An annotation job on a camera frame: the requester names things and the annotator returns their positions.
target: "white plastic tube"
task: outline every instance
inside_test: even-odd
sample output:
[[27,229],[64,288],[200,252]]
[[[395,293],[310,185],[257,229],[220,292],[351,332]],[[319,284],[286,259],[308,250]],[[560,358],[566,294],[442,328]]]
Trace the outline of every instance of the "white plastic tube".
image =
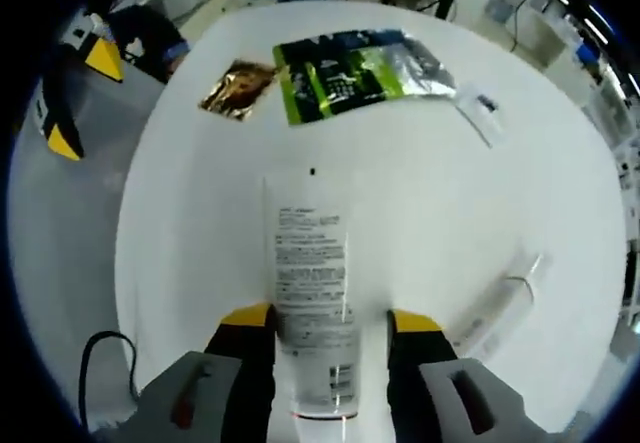
[[292,410],[303,418],[357,414],[359,332],[348,299],[347,193],[329,175],[287,172],[265,181],[267,266],[279,338],[294,374]]
[[550,263],[543,254],[516,258],[506,276],[445,332],[458,356],[486,361],[495,353],[533,308]]

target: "white table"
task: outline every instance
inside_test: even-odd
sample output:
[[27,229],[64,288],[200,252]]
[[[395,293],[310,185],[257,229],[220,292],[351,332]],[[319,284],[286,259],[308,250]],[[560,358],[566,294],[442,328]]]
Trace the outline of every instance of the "white table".
[[[276,44],[362,28],[407,30],[459,81],[485,89],[504,112],[506,143],[490,150],[446,101],[383,103],[298,128],[287,125],[278,87],[243,123],[197,108],[234,58],[272,63]],[[604,360],[622,296],[624,221],[609,149],[515,56],[440,20],[366,3],[229,15],[169,82],[136,151],[118,229],[119,324],[139,348],[137,383],[204,348],[224,314],[265,298],[262,179],[310,167],[358,185],[348,271],[368,308],[363,441],[393,441],[385,387],[374,383],[386,381],[382,309],[446,327],[519,244],[548,252],[553,265],[532,313],[486,363],[523,395],[532,419],[561,430]],[[284,378],[278,363],[276,375]],[[287,408],[278,394],[272,435]]]

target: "small white packet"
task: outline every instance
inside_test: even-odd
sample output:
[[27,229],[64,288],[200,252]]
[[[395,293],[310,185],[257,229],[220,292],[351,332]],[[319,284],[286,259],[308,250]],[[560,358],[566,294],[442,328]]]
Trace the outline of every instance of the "small white packet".
[[456,93],[454,104],[489,148],[494,148],[506,139],[500,106],[475,85],[462,85]]

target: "gold foil packet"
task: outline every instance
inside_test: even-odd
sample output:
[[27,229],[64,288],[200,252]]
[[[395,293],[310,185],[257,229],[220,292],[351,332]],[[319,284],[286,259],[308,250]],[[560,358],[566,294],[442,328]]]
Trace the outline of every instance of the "gold foil packet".
[[243,121],[275,81],[278,69],[262,63],[235,60],[198,106]]

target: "foil packet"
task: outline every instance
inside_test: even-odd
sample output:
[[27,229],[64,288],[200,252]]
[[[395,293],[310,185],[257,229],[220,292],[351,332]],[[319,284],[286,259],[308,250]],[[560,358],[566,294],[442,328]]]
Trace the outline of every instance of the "foil packet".
[[453,98],[451,73],[400,30],[320,35],[273,49],[289,125],[404,97]]
[[273,84],[278,69],[235,60],[211,92],[198,104],[203,110],[243,121]]

